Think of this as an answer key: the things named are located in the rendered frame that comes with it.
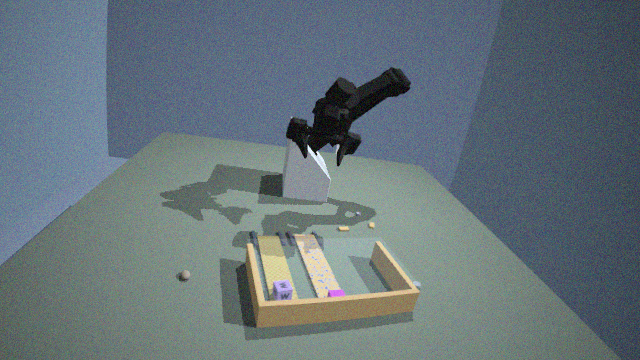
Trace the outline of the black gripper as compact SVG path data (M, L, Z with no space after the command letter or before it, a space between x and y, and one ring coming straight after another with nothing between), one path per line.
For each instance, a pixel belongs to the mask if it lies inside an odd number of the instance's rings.
M314 123L319 111L314 115ZM323 121L319 121L317 124L314 123L313 127L308 126L307 120L293 117L287 127L286 137L292 139L292 141L297 144L305 159L308 154L308 135L311 135L312 138L315 139L340 145L337 151L338 167L340 166L344 155L354 154L362 142L360 134L347 131L343 137L335 134L336 127L333 127L333 124Z

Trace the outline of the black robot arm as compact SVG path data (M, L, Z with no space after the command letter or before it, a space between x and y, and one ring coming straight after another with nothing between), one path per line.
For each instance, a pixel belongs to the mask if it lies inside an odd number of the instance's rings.
M403 95L411 87L411 82L400 68L390 67L389 70L358 88L352 82L339 77L324 98L317 100L312 113L317 114L315 123L323 121L336 127L335 134L344 136L351 124L375 105L380 104L387 97ZM355 89L356 88L356 89ZM330 143L308 137L308 145L317 156L319 149Z

